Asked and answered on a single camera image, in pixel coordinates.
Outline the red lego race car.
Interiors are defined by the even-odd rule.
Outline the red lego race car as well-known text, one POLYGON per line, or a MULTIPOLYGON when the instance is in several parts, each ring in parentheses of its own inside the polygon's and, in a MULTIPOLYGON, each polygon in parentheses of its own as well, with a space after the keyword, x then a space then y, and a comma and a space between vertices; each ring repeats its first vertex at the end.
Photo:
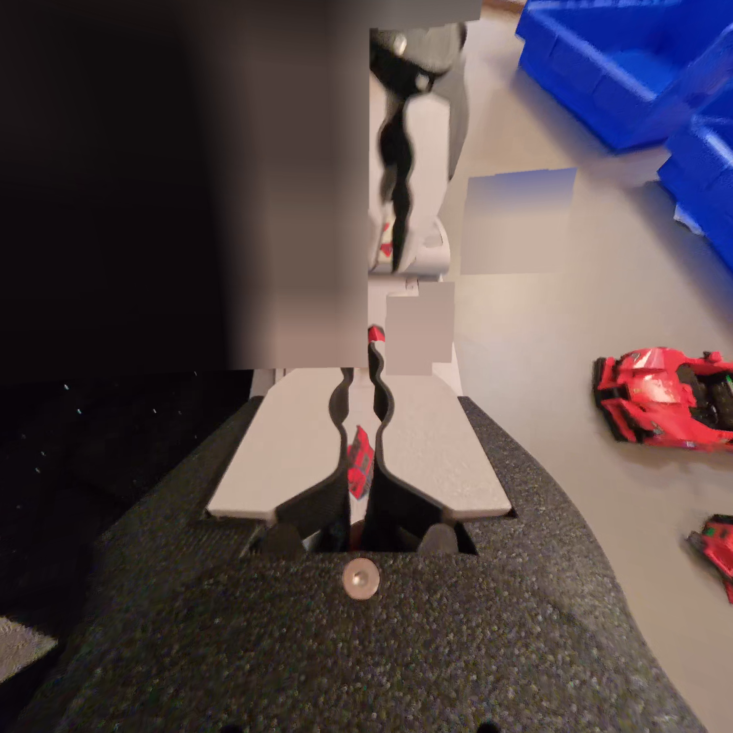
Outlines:
POLYGON ((668 347, 597 358, 593 396, 615 440, 695 452, 732 451, 732 363, 668 347))

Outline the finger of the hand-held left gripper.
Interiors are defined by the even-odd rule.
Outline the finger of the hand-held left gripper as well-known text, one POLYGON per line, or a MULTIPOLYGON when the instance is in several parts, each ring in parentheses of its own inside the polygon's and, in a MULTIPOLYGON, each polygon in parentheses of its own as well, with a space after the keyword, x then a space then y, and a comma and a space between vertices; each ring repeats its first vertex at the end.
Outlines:
POLYGON ((447 101, 429 94, 414 97, 402 113, 400 153, 392 194, 392 244, 397 273, 447 273, 450 247, 440 211, 448 188, 447 101))
POLYGON ((368 262, 370 272, 396 272, 394 190, 401 145, 401 101, 376 76, 369 79, 368 262))

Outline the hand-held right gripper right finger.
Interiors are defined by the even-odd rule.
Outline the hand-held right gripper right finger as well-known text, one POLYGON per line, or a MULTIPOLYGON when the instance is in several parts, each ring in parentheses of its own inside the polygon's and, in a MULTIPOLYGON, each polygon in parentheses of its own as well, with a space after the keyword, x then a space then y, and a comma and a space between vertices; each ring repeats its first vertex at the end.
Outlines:
POLYGON ((455 351, 427 375, 387 373, 386 345, 370 344, 374 412, 380 419, 378 467, 407 499, 449 523, 501 517, 511 502, 460 403, 463 396, 455 351))

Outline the red green lego car section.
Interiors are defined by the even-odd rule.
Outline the red green lego car section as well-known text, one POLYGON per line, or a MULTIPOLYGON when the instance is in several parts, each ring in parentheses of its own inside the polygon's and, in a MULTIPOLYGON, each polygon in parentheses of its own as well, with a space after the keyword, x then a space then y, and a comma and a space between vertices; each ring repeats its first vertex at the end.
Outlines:
POLYGON ((732 604, 732 515, 711 515, 686 541, 719 574, 732 604))

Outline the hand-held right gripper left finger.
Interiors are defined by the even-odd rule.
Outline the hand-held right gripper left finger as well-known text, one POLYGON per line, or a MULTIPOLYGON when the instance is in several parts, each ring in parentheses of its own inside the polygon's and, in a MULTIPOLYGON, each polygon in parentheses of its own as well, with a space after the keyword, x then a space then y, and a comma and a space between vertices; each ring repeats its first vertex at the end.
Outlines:
POLYGON ((214 518, 328 524, 345 499, 353 368, 297 368, 262 398, 206 506, 214 518))

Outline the lego instruction booklet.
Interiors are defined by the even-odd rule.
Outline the lego instruction booklet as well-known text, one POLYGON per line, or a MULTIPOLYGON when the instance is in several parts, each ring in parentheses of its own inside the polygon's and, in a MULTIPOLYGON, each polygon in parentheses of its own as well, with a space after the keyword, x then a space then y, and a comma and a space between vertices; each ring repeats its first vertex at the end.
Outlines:
MULTIPOLYGON (((438 276, 415 277, 417 263, 408 266, 406 274, 393 276, 379 273, 368 276, 367 290, 367 326, 386 326, 387 299, 390 295, 417 296, 418 286, 428 281, 443 281, 444 274, 450 267, 450 248, 446 230, 440 218, 436 218, 426 243, 418 250, 419 255, 428 250, 437 249, 445 260, 443 272, 438 276)), ((269 389, 287 374, 286 369, 256 369, 253 372, 252 388, 249 397, 264 397, 269 389)), ((443 379, 457 396, 463 394, 459 366, 455 346, 452 345, 450 362, 433 363, 433 374, 443 379)), ((351 441, 358 426, 366 432, 371 445, 375 443, 380 422, 373 409, 374 387, 370 380, 369 370, 355 368, 353 382, 349 390, 350 412, 344 421, 347 437, 351 441)))

